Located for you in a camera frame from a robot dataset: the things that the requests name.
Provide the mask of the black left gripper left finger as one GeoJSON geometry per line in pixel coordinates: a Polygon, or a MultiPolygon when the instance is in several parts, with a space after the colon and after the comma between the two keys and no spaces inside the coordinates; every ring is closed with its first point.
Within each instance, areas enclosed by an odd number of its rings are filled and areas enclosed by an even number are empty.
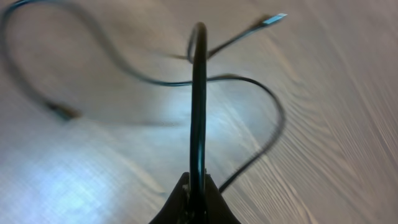
{"type": "Polygon", "coordinates": [[[184,172],[175,185],[172,193],[166,200],[160,212],[149,222],[149,224],[176,224],[187,203],[187,191],[184,188],[189,183],[189,173],[184,172]]]}

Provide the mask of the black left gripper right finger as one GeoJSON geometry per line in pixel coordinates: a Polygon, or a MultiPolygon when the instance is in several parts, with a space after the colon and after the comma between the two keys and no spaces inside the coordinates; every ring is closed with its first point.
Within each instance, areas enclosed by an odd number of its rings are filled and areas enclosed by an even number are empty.
{"type": "Polygon", "coordinates": [[[211,175],[205,176],[205,202],[207,223],[240,224],[215,185],[211,175]]]}

